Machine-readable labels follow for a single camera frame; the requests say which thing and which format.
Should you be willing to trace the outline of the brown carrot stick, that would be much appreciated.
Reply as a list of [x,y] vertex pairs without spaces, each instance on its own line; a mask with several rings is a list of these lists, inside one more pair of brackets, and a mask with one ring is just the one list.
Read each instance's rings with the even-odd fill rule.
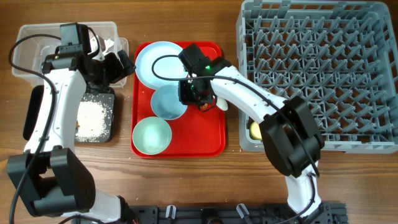
[[205,110],[205,109],[207,109],[207,107],[208,107],[208,104],[205,103],[204,105],[200,106],[200,110]]

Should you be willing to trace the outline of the yellow plastic cup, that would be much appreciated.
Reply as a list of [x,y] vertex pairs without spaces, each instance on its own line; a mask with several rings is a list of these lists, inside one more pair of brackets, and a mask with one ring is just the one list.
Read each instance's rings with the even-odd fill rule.
[[249,127],[250,137],[254,140],[262,141],[262,134],[259,125],[256,122],[252,122]]

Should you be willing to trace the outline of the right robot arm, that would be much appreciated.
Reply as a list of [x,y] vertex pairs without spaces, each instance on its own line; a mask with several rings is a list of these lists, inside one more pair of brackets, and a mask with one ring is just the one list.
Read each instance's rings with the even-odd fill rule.
[[211,95],[223,98],[246,113],[260,128],[268,160],[285,177],[288,206],[301,218],[321,204],[316,178],[325,142],[308,103],[288,100],[254,84],[223,57],[210,59],[197,44],[178,55],[189,78],[180,81],[183,104],[204,104]]

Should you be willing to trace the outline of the large light blue plate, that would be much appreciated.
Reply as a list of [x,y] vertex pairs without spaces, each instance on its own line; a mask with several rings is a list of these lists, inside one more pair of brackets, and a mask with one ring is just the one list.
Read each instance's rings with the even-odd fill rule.
[[178,85],[178,81],[167,81],[157,78],[152,73],[153,62],[164,55],[172,57],[162,58],[155,63],[156,74],[164,78],[186,78],[188,72],[184,70],[178,54],[181,46],[167,41],[154,42],[144,47],[136,57],[136,76],[146,87],[156,90],[164,85]]

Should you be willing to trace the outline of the clear plastic waste bin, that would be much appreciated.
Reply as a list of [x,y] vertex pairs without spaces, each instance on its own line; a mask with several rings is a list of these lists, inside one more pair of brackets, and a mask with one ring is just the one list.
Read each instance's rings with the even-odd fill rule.
[[[128,41],[118,36],[117,25],[114,22],[86,22],[85,25],[91,29],[89,31],[90,39],[97,35],[103,39],[111,39],[114,41],[112,53],[117,55],[120,50],[125,50],[129,55]],[[54,54],[56,47],[61,45],[61,41],[57,39],[60,37],[60,26],[60,23],[22,26],[17,40],[24,37],[30,38],[15,47],[12,53],[12,63],[40,73],[46,56]]]

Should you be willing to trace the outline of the grey dishwasher rack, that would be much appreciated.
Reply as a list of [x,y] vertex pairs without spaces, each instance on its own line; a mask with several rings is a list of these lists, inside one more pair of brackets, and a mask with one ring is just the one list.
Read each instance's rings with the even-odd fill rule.
[[389,9],[366,1],[244,1],[239,71],[306,99],[328,151],[397,151],[397,41]]

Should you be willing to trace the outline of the white rice pile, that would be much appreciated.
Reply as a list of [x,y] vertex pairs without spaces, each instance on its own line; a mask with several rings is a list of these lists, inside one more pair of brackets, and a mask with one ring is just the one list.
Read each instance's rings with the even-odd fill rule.
[[81,102],[77,114],[80,127],[76,131],[75,139],[78,142],[99,142],[105,138],[109,134],[106,130],[106,113],[106,107],[99,102]]

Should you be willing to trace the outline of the light green bowl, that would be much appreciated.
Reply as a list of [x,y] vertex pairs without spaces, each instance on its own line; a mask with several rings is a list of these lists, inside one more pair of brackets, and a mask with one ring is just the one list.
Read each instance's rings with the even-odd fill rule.
[[165,151],[172,140],[172,130],[164,119],[151,116],[139,121],[132,132],[135,148],[149,156]]

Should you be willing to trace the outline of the black rectangular tray bin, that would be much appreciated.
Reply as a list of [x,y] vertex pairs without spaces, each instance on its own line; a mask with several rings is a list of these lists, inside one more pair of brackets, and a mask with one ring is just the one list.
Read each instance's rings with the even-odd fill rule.
[[[28,141],[34,132],[40,110],[44,87],[33,88],[27,116],[25,119],[23,138]],[[75,128],[75,141],[88,143],[107,142],[112,137],[115,94],[85,93],[80,101]]]

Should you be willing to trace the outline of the small light blue bowl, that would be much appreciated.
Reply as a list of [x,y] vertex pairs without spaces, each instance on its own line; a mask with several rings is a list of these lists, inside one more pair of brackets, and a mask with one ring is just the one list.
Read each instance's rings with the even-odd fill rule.
[[178,86],[165,85],[157,89],[151,98],[150,106],[154,114],[165,120],[181,117],[188,106],[179,100]]

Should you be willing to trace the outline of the red serving tray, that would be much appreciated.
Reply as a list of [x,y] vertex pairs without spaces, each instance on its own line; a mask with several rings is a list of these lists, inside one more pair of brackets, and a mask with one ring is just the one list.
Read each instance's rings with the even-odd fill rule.
[[[143,75],[154,78],[151,66],[161,55],[178,55],[191,42],[145,42],[135,51],[136,72],[133,75],[131,128],[142,119],[153,117],[155,113],[150,107],[150,99],[155,87],[166,84],[165,80],[155,80],[151,84],[142,83]],[[172,130],[172,139],[165,151],[147,155],[140,152],[133,143],[133,153],[141,158],[189,158],[213,157],[221,154],[226,147],[225,112],[218,107],[201,112],[196,106],[188,106],[181,118],[168,122]]]

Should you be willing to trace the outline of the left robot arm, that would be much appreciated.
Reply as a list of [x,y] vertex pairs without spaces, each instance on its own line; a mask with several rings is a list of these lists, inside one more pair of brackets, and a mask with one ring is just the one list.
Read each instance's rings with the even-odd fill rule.
[[33,217],[61,217],[95,223],[138,223],[123,197],[95,187],[94,178],[77,158],[75,125],[87,90],[109,91],[134,73],[128,54],[93,50],[92,28],[79,23],[60,26],[60,46],[47,55],[39,77],[44,86],[35,126],[24,152],[8,159],[6,170],[15,186],[13,201],[21,200]]

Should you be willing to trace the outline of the white plastic spoon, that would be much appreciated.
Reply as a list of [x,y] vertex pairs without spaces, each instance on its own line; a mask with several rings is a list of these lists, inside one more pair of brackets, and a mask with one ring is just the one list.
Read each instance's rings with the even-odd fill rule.
[[217,97],[216,100],[216,106],[221,109],[222,111],[227,111],[228,110],[228,103],[225,99],[221,98],[221,97]]

